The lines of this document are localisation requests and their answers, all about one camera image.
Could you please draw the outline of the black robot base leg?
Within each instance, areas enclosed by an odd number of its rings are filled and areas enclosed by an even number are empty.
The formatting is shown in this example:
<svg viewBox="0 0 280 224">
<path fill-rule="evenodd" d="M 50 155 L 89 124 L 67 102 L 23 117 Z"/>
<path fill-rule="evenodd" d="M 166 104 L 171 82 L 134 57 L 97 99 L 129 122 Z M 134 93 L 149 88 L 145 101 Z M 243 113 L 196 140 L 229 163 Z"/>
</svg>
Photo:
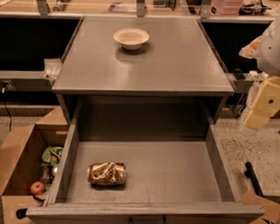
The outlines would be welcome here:
<svg viewBox="0 0 280 224">
<path fill-rule="evenodd" d="M 252 165 L 249 162 L 245 163 L 245 175 L 248 179 L 251 180 L 251 185 L 253 187 L 253 190 L 255 192 L 255 194 L 257 194 L 258 196 L 263 197 L 263 191 L 261 189 L 261 186 L 258 183 L 258 178 L 256 176 L 256 173 L 252 167 Z"/>
</svg>

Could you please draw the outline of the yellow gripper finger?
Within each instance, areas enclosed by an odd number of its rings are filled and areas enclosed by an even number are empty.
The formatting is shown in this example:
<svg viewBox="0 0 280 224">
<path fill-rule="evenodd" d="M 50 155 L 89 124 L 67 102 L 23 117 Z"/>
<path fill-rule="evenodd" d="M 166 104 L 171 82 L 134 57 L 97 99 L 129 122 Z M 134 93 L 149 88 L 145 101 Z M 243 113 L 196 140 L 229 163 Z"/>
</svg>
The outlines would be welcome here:
<svg viewBox="0 0 280 224">
<path fill-rule="evenodd" d="M 280 110 L 280 77 L 254 83 L 243 111 L 243 126 L 251 130 L 263 128 Z"/>
</svg>

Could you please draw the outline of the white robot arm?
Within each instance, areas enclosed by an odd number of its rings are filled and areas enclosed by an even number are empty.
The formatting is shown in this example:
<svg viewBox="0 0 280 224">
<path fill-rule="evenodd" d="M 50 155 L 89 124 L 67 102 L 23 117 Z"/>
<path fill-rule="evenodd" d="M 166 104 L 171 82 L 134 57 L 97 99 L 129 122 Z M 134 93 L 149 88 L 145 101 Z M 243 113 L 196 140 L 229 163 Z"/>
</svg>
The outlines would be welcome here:
<svg viewBox="0 0 280 224">
<path fill-rule="evenodd" d="M 240 117 L 239 128 L 249 135 L 263 128 L 280 110 L 280 15 L 239 55 L 255 59 L 258 69 L 268 75 L 262 83 L 252 85 Z"/>
</svg>

